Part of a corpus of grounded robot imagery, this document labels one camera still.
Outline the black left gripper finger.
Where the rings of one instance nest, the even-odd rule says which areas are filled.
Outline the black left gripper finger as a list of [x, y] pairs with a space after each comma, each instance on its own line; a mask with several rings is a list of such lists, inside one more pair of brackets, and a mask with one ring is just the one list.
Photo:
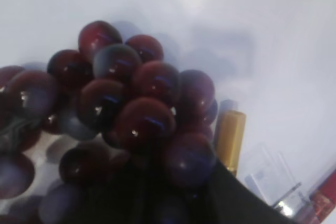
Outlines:
[[200, 188], [181, 189], [147, 164], [127, 165], [104, 188], [100, 223], [293, 223], [244, 188], [220, 163]]

